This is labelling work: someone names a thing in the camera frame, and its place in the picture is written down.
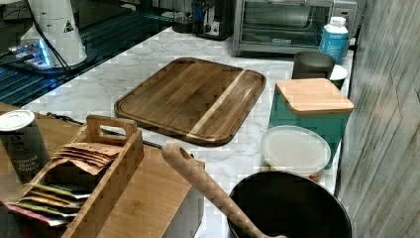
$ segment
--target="marble countertop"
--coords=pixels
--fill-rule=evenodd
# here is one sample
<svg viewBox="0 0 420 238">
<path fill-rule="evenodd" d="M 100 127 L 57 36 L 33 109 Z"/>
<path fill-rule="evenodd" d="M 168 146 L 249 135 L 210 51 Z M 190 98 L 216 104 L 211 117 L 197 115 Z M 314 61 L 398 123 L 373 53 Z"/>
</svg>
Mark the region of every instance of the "marble countertop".
<svg viewBox="0 0 420 238">
<path fill-rule="evenodd" d="M 228 193 L 246 176 L 260 171 L 262 133 L 268 125 L 274 84 L 290 79 L 293 58 L 247 59 L 231 54 L 232 39 L 223 42 L 204 40 L 174 32 L 171 28 L 122 52 L 61 87 L 24 106 L 25 109 L 47 114 L 51 112 L 85 122 L 88 114 L 113 116 L 114 103 L 129 90 L 146 80 L 171 61 L 182 57 L 211 60 L 265 75 L 266 85 L 256 105 L 234 139 L 221 147 L 206 148 L 180 141 L 197 160 L 206 163 L 206 171 Z M 348 52 L 342 66 L 351 71 L 353 52 Z M 347 77 L 342 91 L 347 94 Z M 173 140 L 165 135 L 143 130 L 144 140 L 163 145 Z M 333 167 L 324 171 L 320 183 L 334 193 L 336 158 Z M 205 200 L 203 221 L 196 238 L 228 237 L 226 217 Z"/>
</svg>

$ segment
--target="stainless steel appliance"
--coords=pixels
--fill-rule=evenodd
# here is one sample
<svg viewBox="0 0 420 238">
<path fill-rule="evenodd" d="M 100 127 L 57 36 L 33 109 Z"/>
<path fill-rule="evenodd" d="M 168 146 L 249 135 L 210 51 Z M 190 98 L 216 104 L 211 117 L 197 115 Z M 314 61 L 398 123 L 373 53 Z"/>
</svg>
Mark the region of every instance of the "stainless steel appliance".
<svg viewBox="0 0 420 238">
<path fill-rule="evenodd" d="M 333 16 L 346 18 L 354 36 L 356 0 L 238 0 L 233 50 L 296 54 L 318 51 L 322 29 Z"/>
<path fill-rule="evenodd" d="M 226 40 L 233 32 L 234 0 L 192 0 L 192 33 Z"/>
</svg>

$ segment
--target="appliance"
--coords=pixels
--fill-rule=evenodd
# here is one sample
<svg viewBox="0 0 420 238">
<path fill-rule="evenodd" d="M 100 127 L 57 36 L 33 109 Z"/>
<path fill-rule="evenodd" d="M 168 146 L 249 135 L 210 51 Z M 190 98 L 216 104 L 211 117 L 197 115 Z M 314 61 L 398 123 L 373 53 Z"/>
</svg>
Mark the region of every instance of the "appliance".
<svg viewBox="0 0 420 238">
<path fill-rule="evenodd" d="M 76 67 L 87 54 L 75 26 L 70 0 L 28 0 L 33 27 L 10 48 L 16 58 L 40 69 Z"/>
<path fill-rule="evenodd" d="M 234 55 L 246 51 L 318 51 L 322 30 L 330 18 L 346 18 L 349 36 L 353 37 L 359 25 L 357 12 L 356 0 L 238 0 Z"/>
<path fill-rule="evenodd" d="M 198 37 L 226 40 L 233 32 L 234 1 L 192 0 L 192 33 Z"/>
</svg>

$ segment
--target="wooden spoon handle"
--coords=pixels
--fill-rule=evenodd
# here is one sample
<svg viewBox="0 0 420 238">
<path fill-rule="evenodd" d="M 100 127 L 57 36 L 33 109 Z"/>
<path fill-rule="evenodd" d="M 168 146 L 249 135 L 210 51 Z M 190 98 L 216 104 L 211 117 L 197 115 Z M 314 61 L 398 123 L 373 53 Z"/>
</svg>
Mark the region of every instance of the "wooden spoon handle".
<svg viewBox="0 0 420 238">
<path fill-rule="evenodd" d="M 161 148 L 161 153 L 168 164 L 219 208 L 236 226 L 247 233 L 247 235 L 256 238 L 266 237 L 225 190 L 178 143 L 166 143 Z"/>
</svg>

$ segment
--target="bamboo lid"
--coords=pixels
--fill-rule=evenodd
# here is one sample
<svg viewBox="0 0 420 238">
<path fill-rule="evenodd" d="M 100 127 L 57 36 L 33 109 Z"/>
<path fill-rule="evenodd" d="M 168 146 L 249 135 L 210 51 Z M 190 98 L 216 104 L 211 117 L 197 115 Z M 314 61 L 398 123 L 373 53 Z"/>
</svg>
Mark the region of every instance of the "bamboo lid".
<svg viewBox="0 0 420 238">
<path fill-rule="evenodd" d="M 353 103 L 328 79 L 280 80 L 275 89 L 296 115 L 351 113 Z"/>
</svg>

